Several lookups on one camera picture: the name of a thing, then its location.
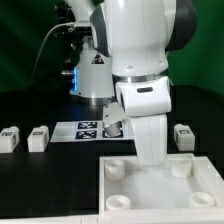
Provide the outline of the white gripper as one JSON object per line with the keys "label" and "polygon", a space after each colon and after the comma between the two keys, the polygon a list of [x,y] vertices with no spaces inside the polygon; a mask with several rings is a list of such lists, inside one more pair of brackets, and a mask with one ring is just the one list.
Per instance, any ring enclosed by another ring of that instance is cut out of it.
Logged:
{"label": "white gripper", "polygon": [[103,127],[108,135],[118,136],[120,122],[128,118],[140,164],[163,164],[167,154],[167,113],[172,108],[168,77],[140,83],[117,82],[116,94],[123,107],[118,102],[103,107]]}

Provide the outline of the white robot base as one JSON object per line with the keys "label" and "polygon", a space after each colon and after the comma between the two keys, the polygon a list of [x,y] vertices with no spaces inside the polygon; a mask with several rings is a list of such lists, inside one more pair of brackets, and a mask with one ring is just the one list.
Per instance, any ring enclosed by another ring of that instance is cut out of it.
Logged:
{"label": "white robot base", "polygon": [[55,5],[60,24],[71,23],[57,33],[63,40],[64,68],[68,92],[75,101],[105,105],[114,98],[111,59],[93,47],[90,15],[92,0],[60,0]]}

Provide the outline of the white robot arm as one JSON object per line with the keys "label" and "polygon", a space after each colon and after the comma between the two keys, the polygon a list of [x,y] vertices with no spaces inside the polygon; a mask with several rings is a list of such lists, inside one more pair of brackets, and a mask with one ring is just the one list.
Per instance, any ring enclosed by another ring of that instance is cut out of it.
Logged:
{"label": "white robot arm", "polygon": [[90,16],[94,48],[112,59],[119,120],[131,123],[141,165],[161,165],[171,111],[168,51],[197,29],[192,0],[104,0]]}

